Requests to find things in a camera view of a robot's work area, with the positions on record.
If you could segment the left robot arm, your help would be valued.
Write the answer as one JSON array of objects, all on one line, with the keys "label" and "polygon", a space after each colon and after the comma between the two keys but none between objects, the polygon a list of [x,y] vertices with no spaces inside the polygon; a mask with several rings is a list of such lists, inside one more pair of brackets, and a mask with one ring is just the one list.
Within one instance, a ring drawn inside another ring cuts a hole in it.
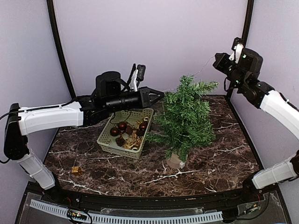
[{"label": "left robot arm", "polygon": [[55,203],[63,203],[66,193],[59,182],[28,146],[27,136],[38,131],[68,127],[92,126],[122,110],[149,108],[164,97],[162,91],[139,87],[144,72],[136,69],[128,84],[117,71],[104,72],[96,77],[91,95],[78,96],[70,102],[43,107],[20,107],[12,104],[5,114],[4,154],[16,161],[26,173],[47,190]]}]

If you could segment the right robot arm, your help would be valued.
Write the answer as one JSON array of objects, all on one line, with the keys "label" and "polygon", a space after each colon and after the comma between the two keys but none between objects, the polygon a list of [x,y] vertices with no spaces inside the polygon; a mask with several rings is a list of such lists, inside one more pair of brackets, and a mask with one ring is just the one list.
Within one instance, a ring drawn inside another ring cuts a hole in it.
[{"label": "right robot arm", "polygon": [[[225,74],[238,89],[237,92],[253,106],[274,117],[298,137],[299,110],[272,86],[258,80],[262,63],[263,58],[257,52],[239,45],[232,55],[216,53],[213,67]],[[298,176],[299,154],[295,153],[288,159],[249,176],[243,182],[243,189],[239,191],[238,198],[247,203],[256,196],[256,190],[291,181]]]}]

